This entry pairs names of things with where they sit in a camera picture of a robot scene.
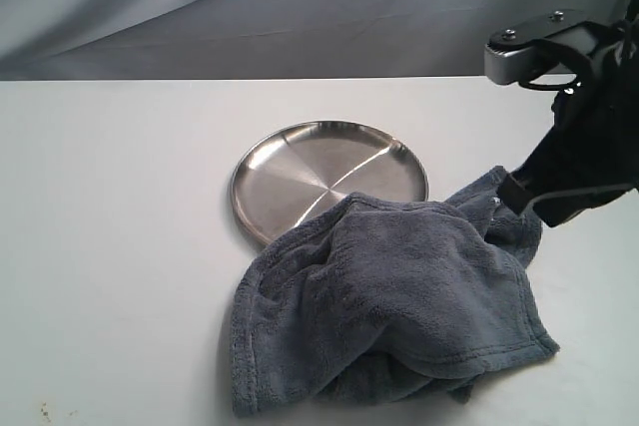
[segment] gray fabric backdrop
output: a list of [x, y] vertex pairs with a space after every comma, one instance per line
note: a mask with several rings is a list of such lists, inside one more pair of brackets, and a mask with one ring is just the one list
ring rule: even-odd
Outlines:
[[0, 0], [0, 79], [482, 73], [494, 30], [627, 0]]

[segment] metal plate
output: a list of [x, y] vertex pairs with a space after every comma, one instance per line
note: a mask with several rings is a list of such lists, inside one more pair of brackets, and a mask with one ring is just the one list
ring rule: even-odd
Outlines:
[[310, 122], [249, 150], [233, 174], [231, 203], [246, 231], [268, 244], [352, 192], [420, 202], [428, 182], [416, 156], [392, 136], [348, 122]]

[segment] white table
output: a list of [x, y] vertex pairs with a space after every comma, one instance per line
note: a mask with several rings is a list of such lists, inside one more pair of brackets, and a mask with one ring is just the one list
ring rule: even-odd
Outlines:
[[227, 184], [247, 148], [297, 122], [369, 124], [415, 151], [443, 200], [517, 167], [551, 98], [481, 78], [0, 84], [0, 424], [636, 424], [634, 194], [545, 233], [529, 275], [552, 361], [465, 406], [231, 413], [225, 321], [254, 252]]

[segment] gray towel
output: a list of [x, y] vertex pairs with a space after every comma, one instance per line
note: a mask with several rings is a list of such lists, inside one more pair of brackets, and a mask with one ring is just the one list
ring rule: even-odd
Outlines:
[[525, 274], [534, 213], [495, 198], [495, 168], [445, 203], [353, 194], [249, 267], [231, 325], [239, 416], [318, 396], [376, 404], [552, 356]]

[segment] towel fold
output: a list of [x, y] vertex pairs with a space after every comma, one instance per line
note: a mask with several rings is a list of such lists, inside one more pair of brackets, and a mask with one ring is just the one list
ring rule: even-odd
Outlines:
[[444, 203], [352, 194], [269, 245], [235, 296], [236, 414], [314, 396], [466, 399], [477, 377], [552, 356], [525, 274], [541, 222], [500, 204], [505, 175]]

